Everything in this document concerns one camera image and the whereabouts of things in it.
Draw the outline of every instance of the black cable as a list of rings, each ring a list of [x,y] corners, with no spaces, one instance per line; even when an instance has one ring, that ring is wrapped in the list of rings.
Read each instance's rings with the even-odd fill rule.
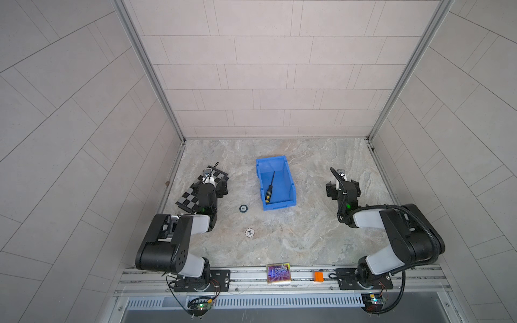
[[[393,302],[390,306],[386,307],[385,309],[379,310],[379,311],[367,311],[370,314],[384,314],[386,312],[389,312],[395,308],[402,299],[402,295],[404,294],[404,288],[406,287],[406,271],[404,270],[402,272],[402,283],[400,285],[400,292],[397,298],[395,299],[395,302]]]
[[[186,308],[183,307],[183,304],[181,304],[178,299],[176,298],[176,295],[174,295],[174,293],[172,292],[172,287],[171,287],[171,283],[169,283],[168,279],[167,279],[168,276],[165,276],[165,281],[167,282],[167,286],[169,287],[169,290],[171,291],[171,294],[172,296],[174,296],[174,299],[176,300],[176,302],[178,302],[179,306],[181,306],[181,308],[187,312],[188,315],[190,315],[189,311],[187,311]]]

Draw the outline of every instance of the orange block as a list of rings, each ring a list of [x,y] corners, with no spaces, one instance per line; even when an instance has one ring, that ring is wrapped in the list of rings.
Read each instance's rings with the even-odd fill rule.
[[[314,273],[314,282],[315,283],[322,283],[323,282],[323,273],[320,271],[317,271]]]

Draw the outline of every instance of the black and white checkerboard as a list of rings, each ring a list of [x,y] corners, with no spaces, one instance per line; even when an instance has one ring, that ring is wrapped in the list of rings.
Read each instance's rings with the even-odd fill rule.
[[[224,179],[226,181],[228,181],[228,179],[229,179],[227,173],[222,172],[222,171],[218,170],[217,168],[214,168],[214,172],[212,175],[214,177],[214,181],[216,182],[216,188],[217,188],[217,185],[219,185],[219,182],[221,181],[221,179]],[[203,179],[203,176],[199,175],[197,180],[200,181],[201,179]],[[199,202],[197,201],[197,196],[196,196],[196,193],[194,192],[193,187],[195,187],[197,185],[198,181],[196,183],[192,184],[189,187],[189,189],[187,189],[187,191],[185,193],[183,193],[183,195],[176,202],[176,204],[182,210],[184,210],[186,212],[189,212],[189,213],[197,212],[196,205],[199,205]]]

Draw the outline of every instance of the gray marble floor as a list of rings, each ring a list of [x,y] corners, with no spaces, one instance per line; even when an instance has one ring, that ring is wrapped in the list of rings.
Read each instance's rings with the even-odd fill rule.
[[[296,186],[297,205],[263,211],[255,160],[286,155]],[[364,139],[261,139],[187,141],[165,213],[207,165],[229,174],[228,195],[218,201],[214,230],[192,236],[190,252],[212,266],[354,264],[388,242],[376,229],[352,229],[336,218],[337,201],[327,197],[329,168],[343,168],[361,185],[360,205],[391,203]],[[240,213],[241,204],[249,207]],[[255,230],[252,238],[245,230]]]

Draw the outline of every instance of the white tile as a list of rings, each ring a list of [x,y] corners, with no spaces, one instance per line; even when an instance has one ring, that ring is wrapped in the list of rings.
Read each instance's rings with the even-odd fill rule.
[[[162,36],[170,64],[235,64],[233,37]]]
[[[373,36],[373,33],[377,29],[377,23],[379,23],[379,18],[383,13],[384,5],[386,1],[376,1],[375,6],[373,7],[372,14],[368,21],[368,27],[366,28],[365,36]]]
[[[20,222],[0,216],[0,248],[5,246],[20,225]]]
[[[503,252],[480,259],[478,263],[492,286],[494,286],[497,294],[500,295],[501,301],[511,318],[515,320],[517,318],[517,309],[506,295],[509,290],[517,288],[517,284],[514,280],[506,281],[506,277],[508,277],[513,268],[517,268],[517,253],[515,250]]]
[[[436,32],[431,47],[458,67],[462,67],[488,30],[472,22],[448,14]]]
[[[437,97],[413,74],[400,94],[400,99],[417,121],[421,121]]]
[[[472,255],[475,259],[480,259],[512,249],[513,247],[508,242],[508,239],[506,239],[505,236],[501,236],[499,238],[475,245],[474,247],[470,247],[470,252],[472,252]]]
[[[198,110],[192,90],[165,90],[172,110]]]
[[[107,174],[92,157],[79,151],[4,251],[54,263]]]
[[[517,3],[512,0],[478,0],[467,19],[503,37],[517,41],[515,11]]]
[[[214,2],[220,35],[289,36],[292,1],[217,0]]]
[[[409,110],[402,114],[394,128],[418,167],[422,167],[438,151],[438,147]]]
[[[205,5],[206,20],[208,22],[208,29],[211,36],[219,35],[219,27],[217,26],[216,9],[214,0],[203,0]]]
[[[0,78],[0,160],[22,142],[46,117]]]
[[[142,148],[142,145],[136,140],[134,136],[131,136],[129,139],[129,143],[133,146],[133,148],[138,152],[138,154],[145,159],[147,157],[147,152],[144,148]]]
[[[179,140],[179,137],[177,135],[175,135],[170,146],[168,147],[167,153],[165,154],[165,158],[163,158],[163,162],[160,165],[160,169],[158,170],[158,174],[156,175],[155,182],[153,183],[153,188],[158,192],[162,192],[163,190],[165,190],[165,187],[166,187],[165,183],[171,179],[170,173],[171,173],[172,166],[174,165],[174,162],[176,161],[176,155],[178,153],[179,147],[180,147],[180,140]],[[144,196],[140,197],[139,195],[136,195],[136,194],[135,194],[135,196],[138,197],[139,199],[144,197]]]
[[[77,91],[73,99],[100,125],[137,81],[127,57],[120,56]]]
[[[514,173],[517,159],[517,112],[483,86],[479,86],[456,111],[457,116]]]
[[[147,201],[145,202],[144,209],[138,218],[136,226],[131,234],[129,243],[127,243],[127,247],[124,251],[124,255],[122,257],[122,262],[129,265],[134,265],[134,260],[136,257],[136,252],[140,245],[142,244],[142,240],[153,220],[156,209],[158,208],[158,204],[160,203],[161,195],[155,190],[152,189]]]
[[[516,55],[517,44],[499,37],[469,73],[514,109],[517,107]]]
[[[420,121],[420,124],[422,125],[422,127],[425,128],[428,125],[429,121],[431,121],[431,119],[434,118],[436,113],[442,108],[443,105],[444,105],[444,103],[441,102],[440,99],[437,99],[434,102],[432,107],[429,109],[429,111],[427,111],[427,113],[424,115],[424,117]]]
[[[260,90],[260,105],[262,110],[311,110],[315,97],[316,90]]]
[[[399,199],[400,204],[415,203],[411,193],[406,187],[404,180],[400,175],[397,175],[393,181],[391,181],[395,195]]]
[[[305,1],[300,36],[363,36],[373,1]]]
[[[472,184],[470,186],[470,190],[474,193],[475,196],[479,196],[512,176],[512,172],[509,171],[506,166],[501,165],[501,167],[498,169],[481,178],[475,184]]]
[[[49,41],[49,43],[53,43],[59,39],[59,36],[56,34],[54,29],[52,29],[45,17],[43,17],[38,7],[36,7],[32,0],[17,0],[17,2],[20,7],[22,7],[23,11],[25,11],[25,13],[32,20],[32,22],[34,22],[36,27],[38,27],[45,38]]]
[[[445,212],[443,205],[440,205],[437,208],[435,208],[434,210],[432,210],[431,212],[429,212],[428,214],[426,214],[425,218],[427,220],[429,220],[429,222],[434,222],[446,214],[447,213]]]
[[[18,322],[31,302],[41,282],[0,274],[0,303],[2,320]]]
[[[144,204],[133,194],[128,194],[122,209],[120,209],[117,220],[106,239],[106,243],[90,271],[91,275],[110,280],[115,277],[118,265],[131,238],[130,235],[135,228],[143,207]]]
[[[24,221],[95,128],[73,100],[45,120],[0,163],[0,214]]]
[[[157,100],[155,104],[151,106],[151,109],[149,109],[133,134],[146,152],[149,152],[156,137],[160,133],[161,127],[167,121],[165,111]]]
[[[162,145],[155,141],[151,150],[147,154],[147,158],[138,173],[134,185],[138,187],[145,195],[148,195],[155,182],[156,174],[160,169],[160,165],[165,157],[166,150]]]
[[[90,141],[114,163],[141,120],[140,110],[126,95],[97,128]]]
[[[178,135],[176,130],[174,130],[174,127],[170,121],[166,121],[160,130],[160,133],[158,134],[158,140],[160,141],[160,144],[162,144],[163,149],[167,151],[168,147],[171,145],[172,140],[177,136]]]
[[[442,106],[425,130],[468,186],[502,165],[446,106]]]
[[[206,110],[253,110],[252,90],[201,90]]]
[[[108,172],[110,171],[113,163],[99,150],[99,148],[95,147],[91,141],[88,140],[86,144],[84,144],[83,150],[85,153],[90,155],[90,157],[95,159],[95,161],[98,162],[102,167],[104,167],[105,170]]]
[[[447,159],[442,159],[425,175],[425,178],[434,188],[434,192],[468,247],[501,235],[497,225]]]
[[[395,154],[393,155],[393,157],[391,157],[391,159],[393,160],[393,162],[396,162],[399,160],[400,156],[402,156],[403,153],[405,153],[407,150],[406,146],[402,145],[400,146],[400,148],[397,150],[397,152],[395,152]]]
[[[133,90],[144,105],[145,111],[149,111],[149,108],[155,103],[157,98],[147,76],[141,78],[135,84]]]
[[[229,88],[285,88],[287,65],[226,65],[226,76]]]
[[[308,64],[311,37],[235,37],[239,64]]]
[[[471,305],[470,308],[478,319],[509,319],[510,315],[506,311],[503,303],[490,303]]]
[[[293,1],[293,15],[291,18],[291,36],[300,36],[301,12],[303,10],[303,1]]]
[[[392,89],[404,65],[363,65],[355,88]]]
[[[219,74],[221,88],[228,89],[228,78],[226,77],[226,67],[224,64],[217,64],[217,73]]]
[[[517,234],[515,234],[517,222],[513,212],[515,208],[515,189],[517,189],[517,178],[512,176],[478,196],[479,202],[494,219],[514,248],[517,246]]]
[[[425,162],[424,165],[422,165],[422,167],[420,167],[422,174],[427,174],[427,172],[436,166],[436,164],[439,163],[444,157],[445,156],[441,151],[437,151],[433,157],[431,157],[427,162]]]
[[[392,125],[397,125],[397,122],[399,122],[400,117],[406,110],[407,108],[404,103],[400,99],[397,99],[390,112],[388,113],[388,120],[390,123]]]
[[[365,36],[314,37],[310,63],[375,64],[385,40],[384,37]]]
[[[65,321],[106,235],[85,222],[79,222],[20,322]]]
[[[179,111],[178,116],[185,127],[198,127],[203,125],[203,120],[210,120],[214,127],[228,126],[228,120],[224,111]]]
[[[353,65],[297,65],[294,88],[346,88]]]
[[[342,126],[373,126],[379,111],[346,110],[341,120]]]
[[[101,0],[34,0],[46,20],[60,37],[86,26],[113,11],[111,3]]]
[[[131,47],[131,42],[116,13],[112,12],[102,17],[97,20],[95,24],[115,57],[119,57]]]
[[[450,218],[444,216],[433,223],[444,240],[446,251],[441,255],[454,273],[461,291],[469,304],[499,302],[494,289],[479,268],[476,260],[454,228]]]
[[[15,0],[2,1],[1,8],[0,71],[49,44]]]
[[[393,181],[399,175],[399,171],[397,170],[395,163],[391,159],[391,156],[389,155],[388,150],[386,150],[386,146],[384,145],[384,142],[381,139],[381,136],[379,136],[379,135],[375,136],[372,143],[373,143],[373,147],[375,148],[375,152],[377,153],[377,156],[381,160],[382,166],[383,166],[384,170],[386,171],[388,180]]]
[[[461,67],[462,70],[465,71],[465,73],[470,73],[470,71],[473,69],[473,67],[479,62],[479,60],[482,58],[482,56],[486,53],[488,48],[492,46],[494,41],[499,37],[497,34],[494,34],[493,32],[488,32],[488,34],[483,38],[483,40],[479,43],[479,45],[476,47],[472,55],[467,59],[465,64]]]
[[[0,252],[0,273],[42,281],[52,267],[51,264]]]
[[[431,48],[420,60],[415,75],[453,112],[479,84]]]
[[[95,321],[106,293],[81,289],[79,296],[68,314],[66,323],[89,323]]]
[[[95,22],[87,25],[88,30],[92,33],[92,36],[95,38],[95,41],[99,45],[100,49],[104,53],[104,56],[108,59],[108,61],[112,62],[115,59],[115,55],[111,51],[108,43],[100,33],[99,27],[95,24]]]
[[[433,192],[433,189],[425,180],[409,151],[403,153],[395,165],[407,189],[411,192],[415,204],[418,205],[418,208],[423,214],[431,212],[436,206],[440,205],[440,201],[436,197],[435,192]]]
[[[389,155],[393,157],[404,144],[389,122],[384,122],[379,129],[378,136],[383,140]]]
[[[298,127],[246,127],[246,137],[296,137]]]
[[[158,65],[165,80],[165,88],[176,89],[216,89],[221,88],[217,66],[209,64]]]
[[[46,117],[49,117],[56,111],[56,108],[14,67],[3,71],[0,73],[0,76]]]
[[[437,1],[386,1],[376,36],[421,36]]]
[[[135,71],[136,75],[139,78],[143,77],[145,75],[144,67],[142,66],[142,62],[140,62],[139,58],[137,57],[134,48],[128,49],[125,52],[125,55],[131,63],[131,66],[133,67],[133,70]]]
[[[84,282],[83,289],[89,289],[94,291],[100,291],[107,293],[110,288],[111,280],[101,278],[93,275],[88,275],[88,278]]]
[[[348,127],[300,126],[299,137],[345,137]]]
[[[406,64],[420,37],[386,37],[376,64]]]
[[[152,64],[170,64],[160,36],[140,36]]]
[[[357,78],[359,77],[359,73],[361,72],[362,65],[361,64],[355,64],[352,68],[352,72],[350,74],[350,78],[348,79],[348,83],[346,85],[346,88],[354,88],[355,84],[357,82]]]
[[[15,67],[54,106],[60,106],[107,64],[95,38],[82,28]]]
[[[101,217],[100,215],[98,215],[90,209],[87,209],[86,212],[84,212],[84,215],[81,218],[81,220],[106,233],[110,233],[111,227],[113,226],[113,223]]]
[[[140,202],[145,203],[145,200],[147,200],[147,195],[144,194],[138,187],[136,187],[134,184],[131,187],[130,192],[136,196],[140,200]]]
[[[228,138],[228,137],[245,137],[246,130],[244,127],[196,127],[196,134],[201,138]]]
[[[290,126],[333,126],[337,114],[335,110],[293,110]]]
[[[126,145],[89,206],[93,212],[115,222],[144,160],[131,144]]]
[[[314,110],[319,110],[321,108],[321,105],[322,105],[322,100],[323,100],[323,93],[325,92],[325,90],[323,89],[317,89],[316,90],[316,97],[314,98],[314,104],[312,106],[312,108]]]
[[[260,110],[235,110],[233,112],[233,117],[235,120],[235,126],[238,127],[282,126],[284,123],[284,112],[282,110],[272,110],[268,111],[268,113],[264,113],[264,111]]]
[[[131,0],[146,36],[210,35],[203,1]]]
[[[366,137],[372,131],[370,126],[350,126],[346,132],[347,137]]]

